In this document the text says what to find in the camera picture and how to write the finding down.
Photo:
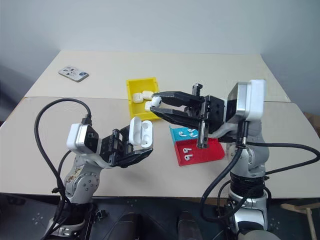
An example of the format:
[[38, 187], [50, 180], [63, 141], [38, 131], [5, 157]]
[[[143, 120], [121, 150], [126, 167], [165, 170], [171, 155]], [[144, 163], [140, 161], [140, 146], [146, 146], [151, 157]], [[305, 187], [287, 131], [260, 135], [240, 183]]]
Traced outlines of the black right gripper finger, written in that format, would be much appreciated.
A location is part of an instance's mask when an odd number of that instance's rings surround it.
[[198, 126], [200, 120], [198, 118], [189, 116], [186, 112], [161, 107], [150, 107], [150, 111], [159, 118], [179, 126]]
[[182, 91], [156, 92], [152, 97], [160, 97], [164, 104], [174, 107], [194, 107], [200, 105], [200, 96], [195, 96]]

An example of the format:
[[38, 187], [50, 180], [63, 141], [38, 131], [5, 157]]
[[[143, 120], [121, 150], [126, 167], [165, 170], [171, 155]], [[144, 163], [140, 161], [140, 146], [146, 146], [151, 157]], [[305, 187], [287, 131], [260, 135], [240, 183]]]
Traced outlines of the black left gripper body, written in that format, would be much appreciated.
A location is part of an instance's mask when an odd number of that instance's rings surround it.
[[133, 151], [129, 137], [122, 136], [120, 130], [113, 129], [112, 134], [101, 142], [99, 155], [110, 167], [117, 167], [117, 160]]

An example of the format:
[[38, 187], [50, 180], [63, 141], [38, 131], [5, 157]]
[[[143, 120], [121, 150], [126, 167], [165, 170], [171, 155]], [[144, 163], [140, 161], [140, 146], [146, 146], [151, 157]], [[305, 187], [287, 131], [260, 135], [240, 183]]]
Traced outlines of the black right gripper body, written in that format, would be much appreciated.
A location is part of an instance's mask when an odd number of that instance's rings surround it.
[[225, 101], [212, 95], [200, 96], [202, 88], [200, 83], [192, 86], [192, 95], [200, 97], [202, 102], [184, 108], [188, 116], [197, 121], [197, 148], [207, 148], [209, 134], [213, 134], [224, 123]]

